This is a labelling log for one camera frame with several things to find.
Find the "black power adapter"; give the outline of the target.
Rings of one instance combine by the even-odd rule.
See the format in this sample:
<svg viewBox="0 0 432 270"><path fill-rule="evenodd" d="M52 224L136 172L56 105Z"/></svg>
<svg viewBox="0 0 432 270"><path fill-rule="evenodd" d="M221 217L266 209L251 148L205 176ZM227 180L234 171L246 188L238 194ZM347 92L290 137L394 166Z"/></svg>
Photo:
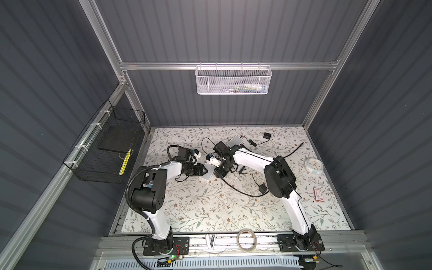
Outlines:
<svg viewBox="0 0 432 270"><path fill-rule="evenodd" d="M250 145L257 147L259 145L263 145L268 143L271 140L272 135L270 133L264 132L263 134L263 138L265 139L265 141L263 142L255 142L252 139L247 138L246 136L242 135L240 136L241 138L245 139Z"/></svg>
<svg viewBox="0 0 432 270"><path fill-rule="evenodd" d="M255 179L255 177L254 177L253 174L245 172L245 170L246 170L246 167L242 166L238 172L239 172L239 174L245 174L245 175L251 176L251 178L253 179L254 183L258 186L258 189L259 189L260 193L262 195L265 195L268 192L268 188L266 187L266 185L264 183L259 183Z"/></svg>

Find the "white network switch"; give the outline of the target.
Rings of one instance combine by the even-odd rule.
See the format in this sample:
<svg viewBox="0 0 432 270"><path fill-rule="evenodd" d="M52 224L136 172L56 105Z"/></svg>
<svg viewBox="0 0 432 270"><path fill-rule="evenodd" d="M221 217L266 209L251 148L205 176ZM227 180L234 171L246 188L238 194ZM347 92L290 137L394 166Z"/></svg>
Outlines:
<svg viewBox="0 0 432 270"><path fill-rule="evenodd" d="M234 147L235 145L242 145L244 143L244 139L239 137L239 136L235 136L234 138L230 139L227 143L227 146L229 147Z"/></svg>
<svg viewBox="0 0 432 270"><path fill-rule="evenodd" d="M204 174L202 176L202 179L206 180L206 181L210 181L212 178L212 175L214 173L214 169L216 168L214 165L212 164L204 164L205 169L207 170L206 174Z"/></svg>

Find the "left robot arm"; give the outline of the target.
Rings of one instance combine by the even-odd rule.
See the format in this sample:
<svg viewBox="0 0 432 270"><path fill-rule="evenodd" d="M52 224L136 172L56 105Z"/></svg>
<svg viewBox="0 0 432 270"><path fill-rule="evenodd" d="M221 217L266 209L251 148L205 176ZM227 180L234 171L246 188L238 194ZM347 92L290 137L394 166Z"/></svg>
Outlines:
<svg viewBox="0 0 432 270"><path fill-rule="evenodd" d="M201 157L199 150L170 145L167 147L168 154L173 147L178 149L178 154L174 157L169 155L167 162L140 166L128 181L124 195L129 208L145 218L150 225L149 238L153 244L163 250L171 249L174 243L172 227L161 210L167 182L183 174L187 177L203 176L208 172L198 162Z"/></svg>

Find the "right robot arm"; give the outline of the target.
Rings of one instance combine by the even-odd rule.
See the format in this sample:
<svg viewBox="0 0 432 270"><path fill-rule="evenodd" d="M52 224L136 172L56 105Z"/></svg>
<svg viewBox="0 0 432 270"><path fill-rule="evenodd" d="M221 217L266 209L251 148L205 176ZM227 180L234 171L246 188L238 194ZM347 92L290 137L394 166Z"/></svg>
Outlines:
<svg viewBox="0 0 432 270"><path fill-rule="evenodd" d="M317 236L317 230L307 218L300 195L297 193L296 177L282 156L265 157L246 148L229 147L219 142L213 148L220 165L214 170L217 178L223 179L234 165L246 166L262 173L269 192L281 199L291 220L294 241L299 250L308 250Z"/></svg>

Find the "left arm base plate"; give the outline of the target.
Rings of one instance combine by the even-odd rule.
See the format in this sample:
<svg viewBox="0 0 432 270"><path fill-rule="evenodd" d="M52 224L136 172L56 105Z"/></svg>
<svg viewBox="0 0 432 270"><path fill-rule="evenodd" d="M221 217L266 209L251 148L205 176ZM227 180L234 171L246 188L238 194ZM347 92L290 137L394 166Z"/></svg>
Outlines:
<svg viewBox="0 0 432 270"><path fill-rule="evenodd" d="M188 255L189 237L171 237L166 240L146 239L142 242L144 256Z"/></svg>

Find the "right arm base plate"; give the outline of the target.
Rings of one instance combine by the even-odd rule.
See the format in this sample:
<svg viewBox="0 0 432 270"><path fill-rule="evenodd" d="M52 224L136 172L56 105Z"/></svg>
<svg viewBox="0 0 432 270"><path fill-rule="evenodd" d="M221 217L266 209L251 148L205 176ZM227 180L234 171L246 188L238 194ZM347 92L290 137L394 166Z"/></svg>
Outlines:
<svg viewBox="0 0 432 270"><path fill-rule="evenodd" d="M315 234L314 237L279 234L277 235L277 243L281 252L320 253L326 250L320 234Z"/></svg>

